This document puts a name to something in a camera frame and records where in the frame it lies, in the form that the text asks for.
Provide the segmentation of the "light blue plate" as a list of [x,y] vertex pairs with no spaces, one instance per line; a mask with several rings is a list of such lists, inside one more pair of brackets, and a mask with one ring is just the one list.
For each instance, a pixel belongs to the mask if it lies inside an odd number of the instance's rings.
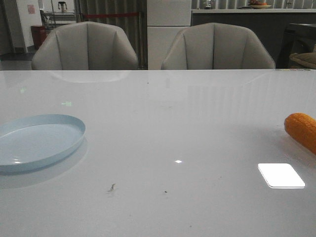
[[0,127],[0,171],[19,173],[56,163],[77,150],[85,131],[82,120],[61,114],[7,122]]

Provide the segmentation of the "orange toy corn cob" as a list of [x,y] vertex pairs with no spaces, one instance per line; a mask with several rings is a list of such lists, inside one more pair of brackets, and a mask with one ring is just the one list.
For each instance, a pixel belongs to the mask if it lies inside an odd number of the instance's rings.
[[290,114],[284,121],[285,131],[298,143],[316,154],[316,120],[304,113]]

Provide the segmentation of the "white drawer cabinet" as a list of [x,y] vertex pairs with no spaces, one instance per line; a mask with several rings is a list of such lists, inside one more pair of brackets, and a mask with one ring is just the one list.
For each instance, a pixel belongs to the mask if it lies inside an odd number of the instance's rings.
[[148,69],[159,70],[177,33],[191,24],[190,0],[147,1]]

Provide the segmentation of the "red barrier belt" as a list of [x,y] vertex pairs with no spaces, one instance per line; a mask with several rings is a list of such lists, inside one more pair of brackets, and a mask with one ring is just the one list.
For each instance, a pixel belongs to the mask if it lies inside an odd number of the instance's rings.
[[132,13],[116,13],[116,14],[81,14],[83,18],[94,19],[94,18],[120,18],[120,17],[132,17],[139,16],[141,12]]

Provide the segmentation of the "dark kitchen counter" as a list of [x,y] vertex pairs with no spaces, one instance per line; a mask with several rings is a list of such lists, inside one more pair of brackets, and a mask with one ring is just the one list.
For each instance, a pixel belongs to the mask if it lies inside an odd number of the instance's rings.
[[315,9],[219,9],[192,10],[191,25],[223,23],[251,29],[276,65],[283,34],[290,23],[316,24]]

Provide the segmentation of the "red trash bin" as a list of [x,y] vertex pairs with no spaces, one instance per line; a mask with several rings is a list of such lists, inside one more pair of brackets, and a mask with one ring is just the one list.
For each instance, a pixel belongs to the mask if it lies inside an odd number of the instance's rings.
[[32,38],[34,43],[34,48],[39,49],[46,39],[46,30],[43,25],[33,25],[31,26]]

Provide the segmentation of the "fruit bowl on counter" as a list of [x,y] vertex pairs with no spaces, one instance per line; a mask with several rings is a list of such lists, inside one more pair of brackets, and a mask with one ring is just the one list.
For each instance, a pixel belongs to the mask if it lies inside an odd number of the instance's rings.
[[248,5],[253,9],[267,9],[271,7],[268,3],[260,0],[249,0]]

